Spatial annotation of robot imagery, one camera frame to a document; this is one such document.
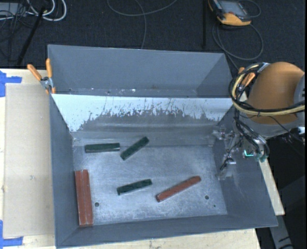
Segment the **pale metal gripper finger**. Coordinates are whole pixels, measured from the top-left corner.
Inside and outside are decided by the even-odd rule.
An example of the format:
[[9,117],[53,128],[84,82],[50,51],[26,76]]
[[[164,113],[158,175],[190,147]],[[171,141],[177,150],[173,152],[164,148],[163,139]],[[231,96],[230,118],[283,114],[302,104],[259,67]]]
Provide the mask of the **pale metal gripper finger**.
[[226,128],[215,128],[212,135],[219,141],[223,141],[225,146],[231,146],[234,139],[234,131]]
[[232,157],[227,157],[223,161],[221,167],[219,168],[216,177],[217,179],[232,178],[235,172],[236,172],[236,161]]

